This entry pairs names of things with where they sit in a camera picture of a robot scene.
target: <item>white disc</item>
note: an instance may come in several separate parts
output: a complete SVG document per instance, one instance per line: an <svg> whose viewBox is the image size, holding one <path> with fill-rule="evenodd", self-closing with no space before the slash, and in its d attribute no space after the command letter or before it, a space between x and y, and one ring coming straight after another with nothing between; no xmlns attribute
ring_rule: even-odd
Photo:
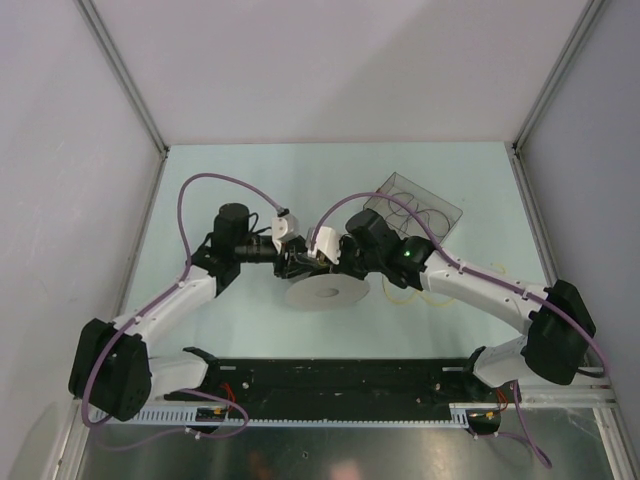
<svg viewBox="0 0 640 480"><path fill-rule="evenodd" d="M315 275L287 290L285 301L301 310L333 310L353 305L369 293L369 282L343 274Z"/></svg>

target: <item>light blue table surface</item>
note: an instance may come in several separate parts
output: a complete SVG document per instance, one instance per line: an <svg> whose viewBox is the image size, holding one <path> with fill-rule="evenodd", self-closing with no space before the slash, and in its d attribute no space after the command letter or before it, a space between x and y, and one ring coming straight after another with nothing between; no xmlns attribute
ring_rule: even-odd
<svg viewBox="0 0 640 480"><path fill-rule="evenodd" d="M176 146L171 148L127 300L141 306L182 269L176 226L182 183L216 172L252 183L308 227L337 200L378 188L394 171L463 210L446 247L468 262L499 264L510 276L544 283L524 207L502 143L369 143ZM273 209L236 185L201 179L187 190L184 219L192 247L212 229L220 205L241 202L266 226ZM364 204L354 201L328 224L343 229ZM184 318L151 352L170 354L197 346L221 357L430 358L466 357L517 333L496 318L456 301L444 308L421 300L397 306L382 293L378 274L371 292L344 310L301 312L284 303L289 283L268 265L246 265L213 302ZM392 288L398 298L408 291Z"/></svg>

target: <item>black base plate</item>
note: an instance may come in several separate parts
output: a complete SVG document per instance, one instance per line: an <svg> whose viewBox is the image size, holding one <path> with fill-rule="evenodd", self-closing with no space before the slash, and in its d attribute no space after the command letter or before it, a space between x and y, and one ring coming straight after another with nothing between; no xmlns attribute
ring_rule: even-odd
<svg viewBox="0 0 640 480"><path fill-rule="evenodd" d="M273 420L450 420L449 403L470 403L466 359L263 360L208 357L199 389L226 397L228 383L251 418ZM512 400L508 387L503 392ZM167 400L199 400L173 393ZM496 402L491 392L486 402ZM238 412L232 417L241 418Z"/></svg>

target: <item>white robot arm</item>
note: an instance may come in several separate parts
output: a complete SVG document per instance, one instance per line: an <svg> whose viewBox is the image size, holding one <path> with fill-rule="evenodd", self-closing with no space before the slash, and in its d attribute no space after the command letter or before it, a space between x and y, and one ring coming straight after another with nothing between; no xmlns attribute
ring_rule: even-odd
<svg viewBox="0 0 640 480"><path fill-rule="evenodd" d="M153 346L188 313L213 300L240 273L241 263L270 263L279 278L302 274L342 273L363 279L381 272L399 287L413 287L444 294L468 303L511 325L521 336L496 347L481 347L465 367L472 398L481 398L508 381L539 375L551 382L568 384L587 349L586 342L539 303L527 298L535 294L579 321L591 336L595 326L575 287L558 282L552 288L473 267L457 258L449 263L430 242L421 237L400 239L382 217L364 210L347 223L348 235L340 236L323 227L310 247L297 236L297 222L288 211L272 222L272 235L253 235L248 229L249 211L239 204L220 209L214 231L194 253L191 266L173 292L143 315L136 311L112 323L94 319L83 329L74 361L69 390L81 397L89 372L104 345L118 329L135 322L117 342L92 387L89 401L119 420L137 413L149 398L199 387L208 362L195 352L154 358ZM523 292L509 291L477 275L517 285Z"/></svg>

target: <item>transparent plastic box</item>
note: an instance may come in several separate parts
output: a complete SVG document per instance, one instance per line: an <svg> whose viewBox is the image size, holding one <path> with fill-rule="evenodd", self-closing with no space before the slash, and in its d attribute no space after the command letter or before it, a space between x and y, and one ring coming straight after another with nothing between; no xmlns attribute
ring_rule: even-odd
<svg viewBox="0 0 640 480"><path fill-rule="evenodd" d="M447 238L462 216L462 210L458 207L397 172L376 191L397 197L408 204L425 221L440 242ZM364 208L370 208L382 215L402 238L411 235L425 238L427 236L413 217L390 200L373 197L364 204Z"/></svg>

